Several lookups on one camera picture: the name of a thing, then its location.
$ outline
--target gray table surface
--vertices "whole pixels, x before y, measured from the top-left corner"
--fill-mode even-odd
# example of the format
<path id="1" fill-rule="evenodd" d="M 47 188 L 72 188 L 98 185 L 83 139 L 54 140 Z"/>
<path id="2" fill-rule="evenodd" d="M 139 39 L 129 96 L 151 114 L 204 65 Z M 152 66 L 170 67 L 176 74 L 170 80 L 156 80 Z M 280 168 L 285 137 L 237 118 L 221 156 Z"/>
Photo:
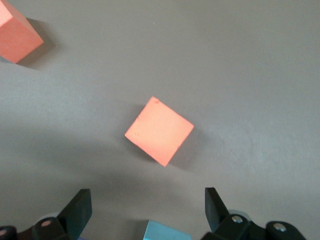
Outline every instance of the gray table surface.
<path id="1" fill-rule="evenodd" d="M 9 0 L 45 40 L 0 59 L 0 225 L 90 188 L 88 240 L 200 239 L 204 188 L 320 237 L 320 2 Z M 151 96 L 194 130 L 167 167 L 124 133 Z"/>

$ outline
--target blue block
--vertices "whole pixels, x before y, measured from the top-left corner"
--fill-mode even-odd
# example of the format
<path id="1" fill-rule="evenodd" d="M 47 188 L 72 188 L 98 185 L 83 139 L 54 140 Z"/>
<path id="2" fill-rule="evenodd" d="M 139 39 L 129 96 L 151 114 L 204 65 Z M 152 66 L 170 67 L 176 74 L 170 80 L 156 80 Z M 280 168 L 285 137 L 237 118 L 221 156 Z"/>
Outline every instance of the blue block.
<path id="1" fill-rule="evenodd" d="M 143 240 L 191 240 L 191 236 L 182 231 L 150 220 L 146 227 Z"/>

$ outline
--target wooden block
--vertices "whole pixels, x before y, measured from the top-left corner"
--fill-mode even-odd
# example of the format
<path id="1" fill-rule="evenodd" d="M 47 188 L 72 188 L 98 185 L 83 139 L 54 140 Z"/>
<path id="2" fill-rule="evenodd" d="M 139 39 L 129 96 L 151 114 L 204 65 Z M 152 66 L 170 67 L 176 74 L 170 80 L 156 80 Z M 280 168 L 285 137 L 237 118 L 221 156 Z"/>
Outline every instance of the wooden block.
<path id="1" fill-rule="evenodd" d="M 7 0 L 0 0 L 0 56 L 17 63 L 44 41 Z"/>
<path id="2" fill-rule="evenodd" d="M 125 136 L 164 167 L 194 125 L 152 97 Z"/>
<path id="3" fill-rule="evenodd" d="M 149 221 L 143 240 L 191 240 L 191 236 L 185 232 L 176 230 L 156 221 Z"/>

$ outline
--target metal screw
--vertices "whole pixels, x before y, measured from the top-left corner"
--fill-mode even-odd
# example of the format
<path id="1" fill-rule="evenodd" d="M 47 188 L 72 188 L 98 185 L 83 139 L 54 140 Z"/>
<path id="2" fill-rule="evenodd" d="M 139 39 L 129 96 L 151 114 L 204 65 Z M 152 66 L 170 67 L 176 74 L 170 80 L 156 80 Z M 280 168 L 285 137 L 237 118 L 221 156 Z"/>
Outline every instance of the metal screw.
<path id="1" fill-rule="evenodd" d="M 275 223 L 275 224 L 273 224 L 273 227 L 275 228 L 275 229 L 277 229 L 278 231 L 280 231 L 280 232 L 285 232 L 285 231 L 287 231 L 287 229 L 286 229 L 286 227 L 283 225 L 283 224 L 281 224 L 281 223 Z"/>
<path id="2" fill-rule="evenodd" d="M 6 235 L 6 233 L 7 233 L 6 229 L 0 230 L 0 237 Z"/>
<path id="3" fill-rule="evenodd" d="M 231 219 L 232 219 L 232 221 L 234 221 L 237 224 L 241 224 L 243 222 L 243 219 L 240 216 L 237 216 L 237 215 L 233 216 Z"/>
<path id="4" fill-rule="evenodd" d="M 46 227 L 46 226 L 48 226 L 50 224 L 51 224 L 51 221 L 47 220 L 47 221 L 44 221 L 43 223 L 41 223 L 41 227 Z"/>

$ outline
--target orange block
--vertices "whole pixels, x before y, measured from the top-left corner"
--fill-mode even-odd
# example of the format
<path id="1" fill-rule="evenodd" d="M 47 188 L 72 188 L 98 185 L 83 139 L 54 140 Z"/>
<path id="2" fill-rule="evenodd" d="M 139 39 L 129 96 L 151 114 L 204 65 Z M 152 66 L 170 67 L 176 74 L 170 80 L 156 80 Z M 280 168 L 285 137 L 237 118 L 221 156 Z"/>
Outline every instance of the orange block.
<path id="1" fill-rule="evenodd" d="M 17 63 L 43 42 L 18 10 L 0 0 L 0 56 Z"/>
<path id="2" fill-rule="evenodd" d="M 165 167 L 193 128 L 192 123 L 152 97 L 125 136 Z"/>

